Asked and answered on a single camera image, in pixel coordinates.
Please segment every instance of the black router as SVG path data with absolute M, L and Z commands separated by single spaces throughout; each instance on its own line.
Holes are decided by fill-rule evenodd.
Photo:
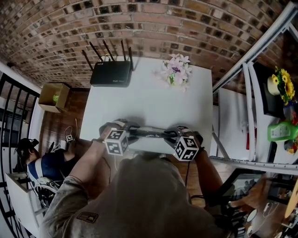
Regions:
M 103 40 L 103 43 L 106 49 L 108 50 L 108 53 L 112 61 L 110 61 L 110 59 L 109 61 L 103 61 L 98 51 L 95 49 L 92 43 L 89 42 L 92 49 L 95 51 L 95 53 L 98 55 L 99 59 L 101 60 L 99 62 L 96 62 L 94 68 L 90 63 L 86 55 L 86 52 L 82 50 L 82 53 L 85 56 L 92 70 L 90 84 L 94 87 L 128 87 L 131 72 L 134 69 L 133 62 L 132 62 L 131 47 L 129 48 L 130 61 L 128 61 L 126 60 L 123 41 L 121 40 L 124 61 L 115 61 L 104 40 Z

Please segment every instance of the cardboard box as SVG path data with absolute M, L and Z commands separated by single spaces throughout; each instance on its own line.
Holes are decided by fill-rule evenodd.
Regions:
M 63 83 L 47 83 L 41 90 L 39 106 L 48 112 L 61 113 L 61 110 L 67 111 L 66 101 L 68 98 L 69 87 Z M 53 101 L 53 96 L 58 95 L 57 103 Z

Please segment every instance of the flower pot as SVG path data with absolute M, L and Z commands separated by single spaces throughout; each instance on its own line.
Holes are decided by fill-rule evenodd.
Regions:
M 268 91 L 269 91 L 272 95 L 274 95 L 274 96 L 276 96 L 276 95 L 280 95 L 280 92 L 279 92 L 279 90 L 278 90 L 278 86 L 273 82 L 272 77 L 269 77 L 269 78 L 267 79 L 267 88 L 268 88 Z

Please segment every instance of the green bottle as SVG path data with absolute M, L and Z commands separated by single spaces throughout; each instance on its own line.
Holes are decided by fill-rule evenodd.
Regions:
M 268 140 L 289 140 L 298 136 L 298 126 L 289 121 L 281 122 L 277 125 L 268 126 Z

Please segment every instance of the router antenna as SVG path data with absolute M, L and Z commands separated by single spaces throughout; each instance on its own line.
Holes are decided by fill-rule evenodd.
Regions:
M 132 62 L 131 47 L 129 48 L 129 57 L 130 57 L 130 69 L 131 69 L 131 71 L 133 71 L 134 70 L 134 63 Z
M 115 61 L 114 58 L 113 58 L 113 56 L 112 56 L 112 53 L 110 52 L 110 49 L 108 48 L 108 46 L 107 46 L 107 44 L 106 44 L 106 42 L 105 42 L 104 40 L 102 40 L 102 41 L 103 41 L 103 43 L 104 43 L 104 46 L 105 46 L 106 49 L 108 50 L 108 53 L 109 53 L 109 55 L 111 56 L 111 59 L 112 59 L 113 61 Z
M 123 51 L 124 60 L 126 61 L 125 51 L 124 51 L 124 45 L 123 45 L 123 40 L 121 40 L 121 46 L 122 46 L 122 51 Z
M 91 63 L 90 63 L 90 61 L 89 61 L 89 59 L 88 59 L 88 57 L 87 57 L 87 55 L 86 55 L 86 52 L 85 52 L 84 50 L 82 50 L 82 53 L 83 53 L 83 55 L 85 56 L 85 58 L 86 58 L 86 60 L 87 60 L 87 62 L 88 62 L 88 64 L 89 64 L 89 66 L 90 66 L 90 69 L 93 71 L 93 67 L 92 67 L 92 65 L 91 65 Z
M 91 45 L 92 49 L 95 51 L 95 53 L 97 54 L 97 56 L 99 57 L 99 59 L 100 59 L 101 61 L 103 61 L 101 55 L 100 55 L 100 54 L 98 53 L 98 51 L 95 49 L 94 45 L 92 45 L 91 41 L 89 41 L 89 44 Z

